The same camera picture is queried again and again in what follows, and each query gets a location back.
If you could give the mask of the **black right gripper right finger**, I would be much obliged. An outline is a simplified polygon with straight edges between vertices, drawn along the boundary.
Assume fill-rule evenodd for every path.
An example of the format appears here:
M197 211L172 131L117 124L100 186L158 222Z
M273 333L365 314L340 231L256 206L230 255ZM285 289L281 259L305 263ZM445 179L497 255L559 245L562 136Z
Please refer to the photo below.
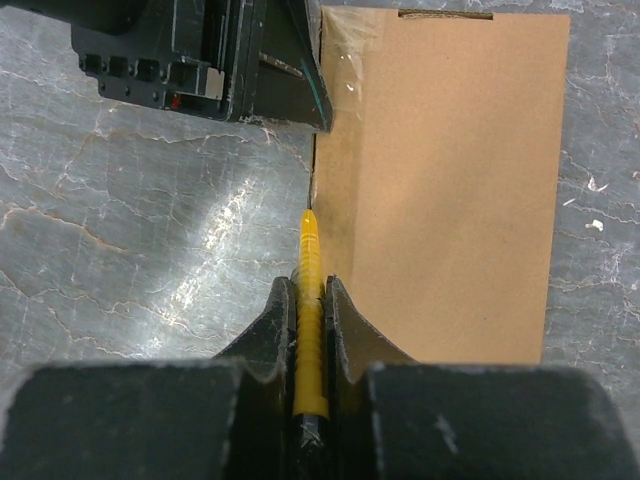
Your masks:
M339 479L635 479L609 395L562 366L412 359L330 277L334 472Z

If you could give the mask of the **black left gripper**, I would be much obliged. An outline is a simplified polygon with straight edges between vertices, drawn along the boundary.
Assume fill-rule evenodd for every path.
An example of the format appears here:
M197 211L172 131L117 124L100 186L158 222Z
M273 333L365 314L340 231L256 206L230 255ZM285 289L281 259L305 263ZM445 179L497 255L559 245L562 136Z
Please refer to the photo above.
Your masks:
M318 40L308 1L149 1L118 35L71 29L104 98L229 123L254 98L261 119L328 132Z

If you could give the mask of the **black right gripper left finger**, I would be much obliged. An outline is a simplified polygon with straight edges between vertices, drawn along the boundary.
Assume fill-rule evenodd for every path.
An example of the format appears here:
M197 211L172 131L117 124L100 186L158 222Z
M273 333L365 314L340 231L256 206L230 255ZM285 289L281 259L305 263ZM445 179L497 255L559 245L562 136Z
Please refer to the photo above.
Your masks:
M283 479L293 286L218 355L56 362L1 397L5 479Z

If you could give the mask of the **yellow utility knife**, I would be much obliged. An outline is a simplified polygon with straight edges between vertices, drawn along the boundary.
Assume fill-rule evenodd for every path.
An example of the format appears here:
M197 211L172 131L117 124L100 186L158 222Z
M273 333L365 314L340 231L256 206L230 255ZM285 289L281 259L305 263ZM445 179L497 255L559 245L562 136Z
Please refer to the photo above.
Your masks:
M296 299L296 344L292 418L293 472L297 479L329 479L330 420L325 382L325 277L318 221L304 210L300 221L299 258L292 277Z

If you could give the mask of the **brown cardboard express box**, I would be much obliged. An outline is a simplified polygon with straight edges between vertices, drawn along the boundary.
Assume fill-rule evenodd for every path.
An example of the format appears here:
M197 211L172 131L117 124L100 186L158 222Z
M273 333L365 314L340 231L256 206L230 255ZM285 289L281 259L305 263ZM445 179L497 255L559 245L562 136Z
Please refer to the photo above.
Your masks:
M570 18L335 6L322 26L325 272L416 360L539 362Z

